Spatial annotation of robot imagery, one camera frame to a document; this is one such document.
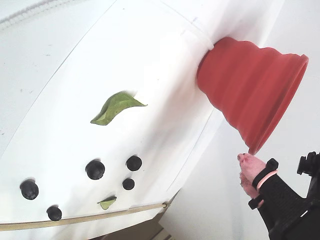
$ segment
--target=black strap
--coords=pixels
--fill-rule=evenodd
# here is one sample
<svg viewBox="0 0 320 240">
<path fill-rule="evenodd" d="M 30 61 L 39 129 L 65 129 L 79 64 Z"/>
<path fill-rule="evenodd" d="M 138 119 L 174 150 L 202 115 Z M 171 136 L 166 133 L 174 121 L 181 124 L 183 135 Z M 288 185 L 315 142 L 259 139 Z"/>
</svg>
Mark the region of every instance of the black strap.
<svg viewBox="0 0 320 240">
<path fill-rule="evenodd" d="M 248 205 L 249 207 L 254 210 L 258 207 L 259 203 L 263 200 L 263 197 L 262 195 L 259 195 L 257 196 L 256 198 L 254 199 L 251 199 L 249 202 L 248 202 Z"/>
<path fill-rule="evenodd" d="M 265 165 L 265 169 L 263 169 L 252 181 L 252 186 L 254 189 L 257 189 L 259 182 L 269 173 L 276 170 L 279 166 L 279 163 L 274 159 L 271 158 Z"/>
</svg>

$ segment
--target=white background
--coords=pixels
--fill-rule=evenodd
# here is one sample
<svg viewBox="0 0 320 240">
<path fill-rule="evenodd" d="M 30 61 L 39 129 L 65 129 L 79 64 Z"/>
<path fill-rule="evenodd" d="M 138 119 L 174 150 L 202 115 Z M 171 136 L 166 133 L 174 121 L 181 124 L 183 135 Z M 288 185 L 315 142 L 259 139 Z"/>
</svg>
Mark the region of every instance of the white background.
<svg viewBox="0 0 320 240">
<path fill-rule="evenodd" d="M 309 65 L 295 97 L 258 152 L 275 158 L 279 175 L 302 197 L 310 177 L 296 174 L 300 156 L 320 151 L 320 2 L 287 0 L 265 46 L 306 54 Z M 160 223 L 177 240 L 268 240 L 268 232 L 240 186 L 238 153 L 248 152 L 225 121 Z"/>
</svg>

